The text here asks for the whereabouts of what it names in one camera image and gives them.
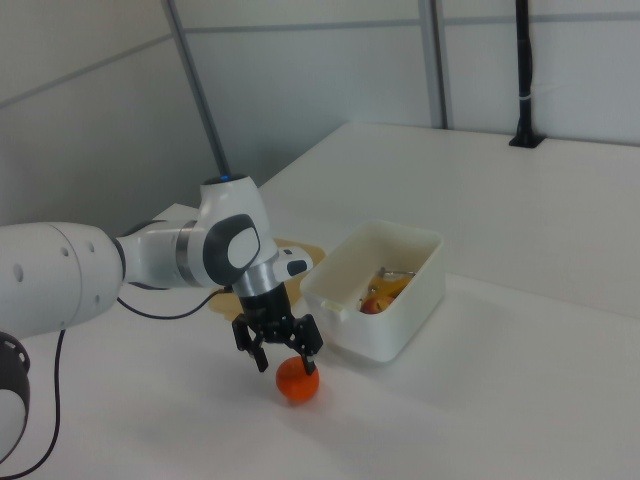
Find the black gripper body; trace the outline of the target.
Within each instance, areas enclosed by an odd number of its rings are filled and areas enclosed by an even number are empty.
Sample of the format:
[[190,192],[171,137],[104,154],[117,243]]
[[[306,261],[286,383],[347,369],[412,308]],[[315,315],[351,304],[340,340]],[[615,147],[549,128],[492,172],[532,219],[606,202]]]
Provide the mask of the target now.
[[260,334],[267,343],[286,345],[295,317],[283,283],[257,296],[240,297],[239,301],[249,331]]

